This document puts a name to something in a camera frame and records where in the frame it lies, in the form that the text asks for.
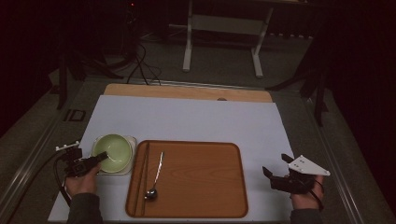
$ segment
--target hand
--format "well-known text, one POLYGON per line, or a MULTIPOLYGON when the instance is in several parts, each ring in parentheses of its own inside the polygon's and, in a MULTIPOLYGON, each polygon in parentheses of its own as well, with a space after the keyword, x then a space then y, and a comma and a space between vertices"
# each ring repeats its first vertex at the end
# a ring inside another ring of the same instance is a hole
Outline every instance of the hand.
POLYGON ((96 174, 100 170, 100 163, 81 177, 67 177, 65 180, 67 193, 73 198, 80 193, 96 193, 96 174))
MULTIPOLYGON (((323 199, 323 189, 320 184, 323 183, 323 175, 317 175, 315 179, 318 181, 315 182, 314 188, 312 191, 320 198, 323 199)), ((293 205, 294 209, 319 209, 318 201, 312 196, 310 192, 306 194, 291 194, 291 204, 293 205)))

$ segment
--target metal stand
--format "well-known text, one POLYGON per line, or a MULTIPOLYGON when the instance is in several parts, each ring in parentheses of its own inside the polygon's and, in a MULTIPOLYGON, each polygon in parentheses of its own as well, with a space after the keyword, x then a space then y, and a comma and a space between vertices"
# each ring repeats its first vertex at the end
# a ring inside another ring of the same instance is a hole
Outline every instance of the metal stand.
POLYGON ((274 8, 270 7, 264 21, 198 15, 192 13, 192 0, 190 0, 189 17, 187 24, 187 44, 186 50, 184 52, 183 71, 190 71, 192 52, 192 29, 196 29, 244 35, 258 35, 259 41, 256 47, 251 50, 251 55, 254 64, 254 70, 256 72, 256 77, 261 78, 263 74, 259 53, 260 49, 262 48, 262 41, 265 38, 265 34, 273 11, 274 8))

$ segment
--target wooden tray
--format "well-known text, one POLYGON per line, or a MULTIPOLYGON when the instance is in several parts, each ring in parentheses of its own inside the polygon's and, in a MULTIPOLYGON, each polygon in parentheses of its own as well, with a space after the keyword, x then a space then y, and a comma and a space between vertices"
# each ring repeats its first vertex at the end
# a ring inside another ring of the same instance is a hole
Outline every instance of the wooden tray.
POLYGON ((248 200, 238 146, 154 140, 140 143, 125 209, 130 217, 244 217, 248 200), (158 197, 145 200, 162 152, 158 197))

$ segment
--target left hand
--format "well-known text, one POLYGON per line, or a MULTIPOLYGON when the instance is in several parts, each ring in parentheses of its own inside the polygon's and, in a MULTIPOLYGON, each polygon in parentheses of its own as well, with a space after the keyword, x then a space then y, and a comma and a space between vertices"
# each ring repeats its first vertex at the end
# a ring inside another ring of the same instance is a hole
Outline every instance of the left hand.
POLYGON ((96 194, 96 175, 100 171, 100 163, 93 167, 86 175, 81 177, 67 177, 65 180, 66 191, 73 198, 76 194, 96 194))

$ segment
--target white stand leg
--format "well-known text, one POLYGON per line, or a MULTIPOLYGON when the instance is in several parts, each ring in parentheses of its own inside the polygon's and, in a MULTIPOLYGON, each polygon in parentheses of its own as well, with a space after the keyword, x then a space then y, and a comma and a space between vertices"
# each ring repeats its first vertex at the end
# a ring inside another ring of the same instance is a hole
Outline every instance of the white stand leg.
POLYGON ((262 41, 265 38, 265 33, 267 32, 268 24, 270 22, 270 19, 271 19, 273 11, 274 11, 273 7, 271 7, 268 10, 268 13, 267 13, 267 16, 265 18, 265 21, 262 23, 262 29, 260 31, 259 42, 257 43, 256 48, 253 48, 251 50, 251 56, 252 56, 252 59, 253 59, 254 70, 256 72, 256 77, 257 78, 262 78, 263 77, 262 64, 260 63, 259 53, 260 53, 260 49, 262 48, 262 41))
POLYGON ((192 0, 190 0, 189 3, 189 18, 187 21, 187 44, 186 44, 186 50, 184 51, 183 72, 190 72, 191 51, 192 51, 191 33, 192 33, 192 0))

